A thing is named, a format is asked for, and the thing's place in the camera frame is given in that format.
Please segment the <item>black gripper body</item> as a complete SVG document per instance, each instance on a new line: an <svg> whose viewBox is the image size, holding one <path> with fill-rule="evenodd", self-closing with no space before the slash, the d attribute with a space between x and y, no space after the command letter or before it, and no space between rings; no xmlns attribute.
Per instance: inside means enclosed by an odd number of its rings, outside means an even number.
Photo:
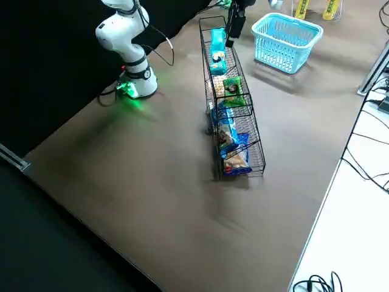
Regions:
<svg viewBox="0 0 389 292"><path fill-rule="evenodd" d="M246 21L246 8L253 6L256 0L232 1L231 37L239 38Z"/></svg>

